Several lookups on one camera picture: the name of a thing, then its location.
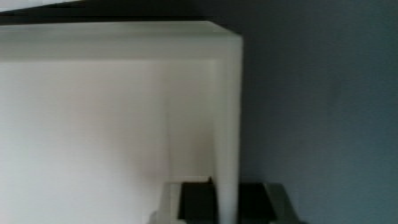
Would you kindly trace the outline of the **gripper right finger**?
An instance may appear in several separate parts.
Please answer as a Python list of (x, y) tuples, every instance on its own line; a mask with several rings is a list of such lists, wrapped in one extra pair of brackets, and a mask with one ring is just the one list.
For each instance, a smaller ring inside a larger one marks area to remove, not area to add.
[(238, 224), (305, 224), (279, 183), (240, 184)]

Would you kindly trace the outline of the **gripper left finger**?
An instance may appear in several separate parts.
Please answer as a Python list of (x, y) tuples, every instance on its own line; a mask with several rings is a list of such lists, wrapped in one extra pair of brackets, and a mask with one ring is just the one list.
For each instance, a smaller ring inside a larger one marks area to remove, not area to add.
[(154, 224), (218, 224), (218, 203), (211, 178), (163, 184)]

